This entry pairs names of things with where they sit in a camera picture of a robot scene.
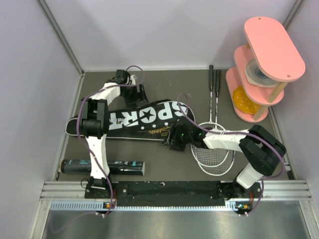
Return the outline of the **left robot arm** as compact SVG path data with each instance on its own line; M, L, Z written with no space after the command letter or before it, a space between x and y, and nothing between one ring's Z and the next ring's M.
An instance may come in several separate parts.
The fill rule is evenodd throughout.
M115 77L108 80L101 89L90 93L81 100L78 112L76 133L79 140L88 148L91 160L91 173L85 187L86 199L112 199L113 185L109 178L110 168L106 156L106 136L110 126L109 104L118 96L128 97L136 83L129 69L117 70Z

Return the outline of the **black shuttlecock tube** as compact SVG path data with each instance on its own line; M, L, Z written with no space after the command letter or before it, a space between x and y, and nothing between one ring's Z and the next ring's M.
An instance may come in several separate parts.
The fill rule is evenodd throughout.
M142 161L109 161L110 173L115 175L145 175L145 162ZM60 171L65 174L90 174L90 159L64 159Z

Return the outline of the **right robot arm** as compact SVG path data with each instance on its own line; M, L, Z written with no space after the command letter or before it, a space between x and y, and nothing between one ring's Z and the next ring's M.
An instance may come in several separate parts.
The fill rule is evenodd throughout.
M286 154L285 146L258 124L231 131L213 122L194 125L180 120L171 126L162 143L176 151L184 151L189 144L200 169L211 176L227 174L236 153L242 153L248 163L232 185L238 197L246 196L260 179L272 176Z

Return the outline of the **black sport racket bag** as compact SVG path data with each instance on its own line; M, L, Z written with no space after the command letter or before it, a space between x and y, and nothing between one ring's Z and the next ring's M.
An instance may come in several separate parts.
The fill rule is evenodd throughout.
M170 127L186 114L195 119L193 111L184 103L168 99L147 105L110 111L110 126L107 139L162 141ZM65 132L76 137L77 116L67 122Z

